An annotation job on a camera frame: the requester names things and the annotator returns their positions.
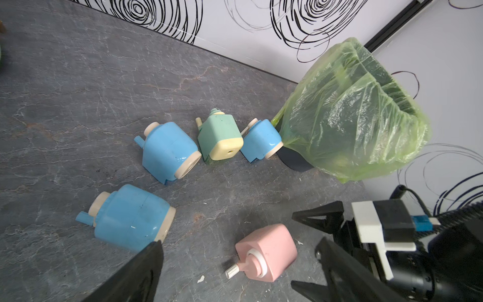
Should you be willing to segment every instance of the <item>blue pencil sharpener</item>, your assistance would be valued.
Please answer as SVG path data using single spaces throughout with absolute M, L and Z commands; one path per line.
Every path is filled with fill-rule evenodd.
M 259 121 L 254 118 L 241 134 L 247 131 L 240 151 L 249 162 L 253 162 L 256 158 L 270 158 L 284 145 L 280 134 L 267 119 Z
M 164 199 L 132 185 L 119 191 L 102 192 L 75 220 L 95 227 L 103 241 L 139 252 L 168 234 L 176 209 Z
M 196 143 L 173 122 L 151 123 L 144 135 L 146 140 L 134 138 L 143 149 L 142 165 L 164 185 L 185 176 L 201 158 Z

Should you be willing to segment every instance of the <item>green object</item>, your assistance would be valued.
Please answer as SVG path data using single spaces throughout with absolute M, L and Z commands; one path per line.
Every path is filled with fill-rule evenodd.
M 243 138 L 232 115 L 227 115 L 214 108 L 210 116 L 201 124 L 198 123 L 198 142 L 206 161 L 232 158 L 243 146 Z
M 341 182 L 389 174 L 428 142 L 429 121 L 356 38 L 307 71 L 280 112 L 284 147 Z

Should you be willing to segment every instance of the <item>green pencil sharpener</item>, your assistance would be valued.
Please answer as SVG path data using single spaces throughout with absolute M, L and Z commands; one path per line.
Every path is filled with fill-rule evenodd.
M 196 118 L 199 135 L 198 142 L 203 159 L 212 160 L 232 158 L 243 147 L 243 138 L 232 115 L 226 115 L 214 108 L 204 123 Z

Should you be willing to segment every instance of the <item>plastic bag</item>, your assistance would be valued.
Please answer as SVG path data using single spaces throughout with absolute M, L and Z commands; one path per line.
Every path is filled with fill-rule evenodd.
M 281 119 L 284 147 L 343 183 L 394 172 L 431 136 L 413 98 L 356 38 L 314 63 L 272 124 Z

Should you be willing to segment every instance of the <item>gray marble countertop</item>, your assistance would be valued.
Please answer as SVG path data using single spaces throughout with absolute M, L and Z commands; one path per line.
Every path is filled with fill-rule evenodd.
M 361 183 L 238 153 L 164 186 L 133 141 L 154 121 L 196 140 L 195 118 L 214 107 L 242 129 L 272 118 L 293 83 L 67 0 L 3 0 L 0 12 L 0 301 L 80 301 L 129 261 L 75 221 L 125 184 L 177 209 L 156 301 L 305 302 L 291 280 L 325 283 L 313 254 L 324 234 L 291 214 L 362 200 Z M 228 281 L 235 243 L 274 223 L 300 242 L 297 260 L 274 283 Z

